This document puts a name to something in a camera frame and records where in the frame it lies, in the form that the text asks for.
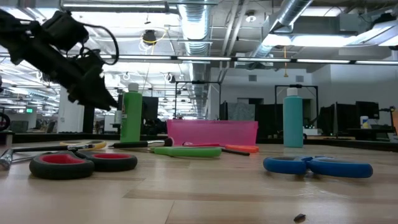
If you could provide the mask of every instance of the pink plastic bin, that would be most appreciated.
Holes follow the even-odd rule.
[[[177,146],[184,142],[254,146],[257,127],[257,121],[167,120],[168,135]]]

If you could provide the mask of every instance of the table surface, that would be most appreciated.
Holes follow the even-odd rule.
[[[15,146],[57,145],[17,144]],[[145,152],[134,170],[79,180],[32,177],[29,163],[0,173],[1,223],[397,223],[398,154],[331,146],[261,145],[250,157],[186,159]],[[14,155],[14,158],[28,154]],[[370,162],[369,179],[266,172],[267,156],[324,155]]]

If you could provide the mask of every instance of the bottle cap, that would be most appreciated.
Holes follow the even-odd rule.
[[[299,95],[299,90],[297,88],[288,88],[287,96],[297,96]]]
[[[138,91],[138,83],[129,83],[129,91]]]

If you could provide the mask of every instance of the green bottle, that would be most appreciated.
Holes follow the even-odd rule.
[[[137,142],[141,132],[142,95],[138,84],[130,83],[129,92],[123,95],[120,142]]]

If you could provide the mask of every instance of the small debris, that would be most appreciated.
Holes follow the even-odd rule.
[[[305,221],[305,215],[300,213],[299,215],[297,215],[297,216],[293,219],[293,221],[294,221],[295,223],[302,223],[302,222]]]

